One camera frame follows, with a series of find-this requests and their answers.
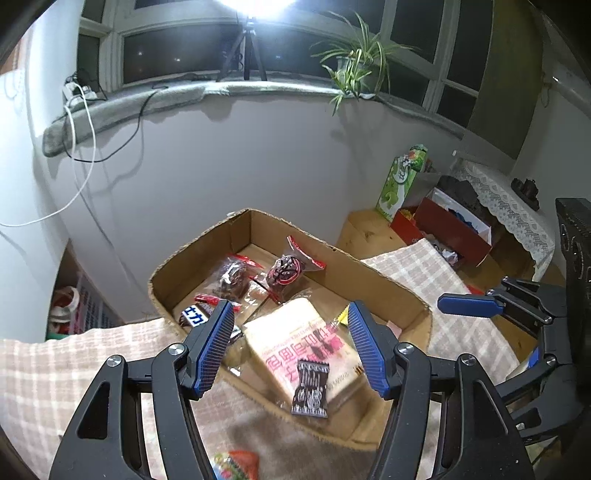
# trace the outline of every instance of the plant pot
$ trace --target plant pot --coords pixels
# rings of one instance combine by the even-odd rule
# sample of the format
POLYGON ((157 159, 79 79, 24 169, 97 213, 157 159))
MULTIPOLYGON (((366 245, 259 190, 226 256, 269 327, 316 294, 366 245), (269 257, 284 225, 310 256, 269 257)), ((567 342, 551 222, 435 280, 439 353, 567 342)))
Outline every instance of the plant pot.
MULTIPOLYGON (((337 57, 337 76, 339 80, 342 79, 342 73, 348 66, 348 63, 352 61, 349 57, 337 57)), ((371 73, 365 77, 361 82, 361 93, 375 93, 375 86, 378 83, 379 68, 376 65, 368 66, 366 63, 359 62, 359 67, 365 70, 371 70, 371 73)))

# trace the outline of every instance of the red box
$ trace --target red box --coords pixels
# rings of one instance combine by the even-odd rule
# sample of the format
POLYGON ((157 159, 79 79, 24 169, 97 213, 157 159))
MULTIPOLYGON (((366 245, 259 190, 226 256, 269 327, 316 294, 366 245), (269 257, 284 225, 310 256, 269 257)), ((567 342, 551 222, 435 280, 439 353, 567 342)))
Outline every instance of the red box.
MULTIPOLYGON (((413 213, 413 211, 417 210, 417 207, 408 210, 413 213)), ((390 223, 390 228, 394 230, 407 245, 412 245, 413 243, 418 242, 421 238, 425 238, 415 225, 415 222, 406 218, 401 213, 401 210, 398 210, 396 215, 394 215, 394 219, 392 220, 392 223, 390 223)))
POLYGON ((432 233, 473 265, 479 265, 492 249, 473 229, 428 198, 424 198, 417 207, 414 221, 416 225, 399 210, 390 224, 407 245, 424 238, 421 231, 432 233))

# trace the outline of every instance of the blue gripper pad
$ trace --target blue gripper pad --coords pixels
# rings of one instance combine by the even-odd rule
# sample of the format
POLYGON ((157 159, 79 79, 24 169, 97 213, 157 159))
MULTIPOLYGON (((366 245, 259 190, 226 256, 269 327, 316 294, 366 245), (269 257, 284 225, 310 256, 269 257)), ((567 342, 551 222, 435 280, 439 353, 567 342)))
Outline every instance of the blue gripper pad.
POLYGON ((485 295, 444 293, 437 301, 437 308, 442 313, 466 317, 491 318, 503 314, 503 305, 485 295))
POLYGON ((388 327, 375 323, 360 300, 349 305, 348 322, 369 385, 380 397, 388 397, 391 389, 388 377, 392 375, 390 370, 398 339, 388 327))
POLYGON ((219 314, 216 312, 217 309, 207 323, 195 327, 210 329, 209 337, 207 337, 205 346, 197 360, 194 390, 198 398, 211 389, 234 328, 234 310, 230 302, 226 302, 219 314))

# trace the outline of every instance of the potted plant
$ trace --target potted plant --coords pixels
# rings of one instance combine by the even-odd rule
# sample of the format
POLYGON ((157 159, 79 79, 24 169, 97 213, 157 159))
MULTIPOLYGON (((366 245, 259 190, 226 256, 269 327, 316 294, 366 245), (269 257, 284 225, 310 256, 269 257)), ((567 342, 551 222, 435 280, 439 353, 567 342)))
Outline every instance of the potted plant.
POLYGON ((322 43, 328 43, 330 48, 314 53, 312 57, 320 57, 320 63, 329 72, 330 78, 340 90, 330 103, 334 103, 333 115, 339 109, 343 98, 352 96, 359 99, 362 93, 376 94, 382 88, 384 80, 388 81, 390 89, 390 68, 387 56, 398 48, 410 48, 404 45, 394 44, 384 47, 378 40, 379 34, 369 33, 369 27, 363 18, 355 12, 359 21, 361 32, 357 32, 351 22, 342 15, 329 12, 350 26, 353 35, 347 42, 321 40, 310 48, 322 43), (328 59, 337 59, 337 69, 333 70, 324 62, 328 59))

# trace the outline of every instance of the checkered blanket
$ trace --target checkered blanket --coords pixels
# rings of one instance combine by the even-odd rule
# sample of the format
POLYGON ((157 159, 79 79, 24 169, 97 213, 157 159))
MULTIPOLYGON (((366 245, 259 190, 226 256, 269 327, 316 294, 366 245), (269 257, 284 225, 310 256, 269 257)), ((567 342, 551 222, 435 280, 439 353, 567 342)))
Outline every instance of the checkered blanket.
MULTIPOLYGON (((474 353, 494 383, 517 366, 511 348, 488 319, 450 316, 436 309, 441 293, 467 293, 460 278, 422 240, 365 261, 406 285, 433 309, 430 355, 455 359, 474 353)), ((164 319, 109 330, 91 330, 64 340, 29 345, 0 340, 0 424, 23 460, 46 479, 70 418, 97 370, 109 355, 132 361, 159 353, 182 340, 164 319)), ((164 479, 150 397, 142 402, 151 475, 164 479)), ((321 442, 264 410, 230 385, 218 381, 193 411, 207 451, 253 450, 261 456, 262 480, 365 479, 373 454, 321 442)), ((433 467, 439 406, 431 405, 418 477, 433 467)))

